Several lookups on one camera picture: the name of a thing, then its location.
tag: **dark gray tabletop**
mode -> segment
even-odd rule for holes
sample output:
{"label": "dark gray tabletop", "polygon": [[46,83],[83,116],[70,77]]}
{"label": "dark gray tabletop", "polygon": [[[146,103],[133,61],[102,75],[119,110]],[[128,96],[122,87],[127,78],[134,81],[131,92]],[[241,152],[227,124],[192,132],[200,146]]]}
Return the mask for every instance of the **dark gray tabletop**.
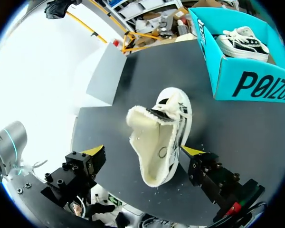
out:
{"label": "dark gray tabletop", "polygon": [[185,171],[159,188],[142,180],[126,125],[134,105],[153,107],[161,90],[182,89],[190,98],[192,128],[187,146],[204,148],[240,173],[241,183],[253,178],[270,200],[285,173],[285,104],[216,101],[206,64],[196,40],[156,46],[128,56],[112,107],[80,109],[73,150],[103,144],[107,162],[96,181],[126,203],[153,216],[189,225],[209,225],[219,210]]}

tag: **cable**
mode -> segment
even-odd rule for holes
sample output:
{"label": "cable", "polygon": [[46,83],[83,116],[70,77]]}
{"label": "cable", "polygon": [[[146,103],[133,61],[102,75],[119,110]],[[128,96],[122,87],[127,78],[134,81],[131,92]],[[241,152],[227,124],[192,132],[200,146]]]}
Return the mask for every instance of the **cable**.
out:
{"label": "cable", "polygon": [[80,197],[79,196],[77,196],[77,199],[79,199],[79,201],[81,202],[81,205],[82,205],[82,207],[83,207],[83,209],[84,209],[84,212],[82,213],[82,218],[84,218],[85,216],[86,216],[86,206],[85,206],[85,204],[84,204],[84,202],[82,201],[82,199],[80,199]]}

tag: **white sneaker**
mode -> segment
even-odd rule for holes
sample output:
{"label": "white sneaker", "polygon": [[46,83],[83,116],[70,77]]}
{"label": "white sneaker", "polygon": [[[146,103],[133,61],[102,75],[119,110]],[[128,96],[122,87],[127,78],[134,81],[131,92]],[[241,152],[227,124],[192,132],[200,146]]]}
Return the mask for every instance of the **white sneaker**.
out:
{"label": "white sneaker", "polygon": [[264,45],[248,26],[233,31],[223,31],[216,42],[225,55],[237,58],[252,58],[266,62],[269,49]]}
{"label": "white sneaker", "polygon": [[178,166],[179,149],[185,145],[192,123],[187,95],[177,88],[166,88],[152,109],[131,108],[127,124],[133,133],[130,144],[138,155],[143,181],[150,187],[168,182]]}

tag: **blue shoe box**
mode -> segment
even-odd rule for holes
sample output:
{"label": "blue shoe box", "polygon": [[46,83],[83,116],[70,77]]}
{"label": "blue shoe box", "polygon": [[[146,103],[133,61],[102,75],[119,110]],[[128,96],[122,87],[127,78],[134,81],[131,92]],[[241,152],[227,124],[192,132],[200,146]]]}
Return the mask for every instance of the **blue shoe box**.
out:
{"label": "blue shoe box", "polygon": [[[197,38],[204,54],[212,93],[216,100],[285,103],[285,47],[264,21],[231,9],[190,8]],[[213,35],[249,26],[270,51],[274,63],[227,57]]]}

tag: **white shoelace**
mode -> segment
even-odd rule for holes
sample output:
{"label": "white shoelace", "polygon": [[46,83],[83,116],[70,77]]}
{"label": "white shoelace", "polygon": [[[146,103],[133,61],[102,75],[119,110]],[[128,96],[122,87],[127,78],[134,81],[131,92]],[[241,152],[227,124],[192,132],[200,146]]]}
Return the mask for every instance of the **white shoelace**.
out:
{"label": "white shoelace", "polygon": [[171,96],[171,98],[169,98],[166,104],[156,104],[154,109],[165,113],[167,116],[169,116],[175,121],[179,120],[181,116],[189,118],[190,114],[184,113],[180,109],[181,104],[179,103],[179,97],[180,95],[175,93]]}
{"label": "white shoelace", "polygon": [[224,35],[226,35],[228,37],[229,40],[236,40],[238,42],[244,42],[244,43],[249,43],[249,41],[247,40],[247,37],[244,37],[240,34],[238,34],[237,30],[233,30],[233,31],[227,31],[224,30],[223,31]]}

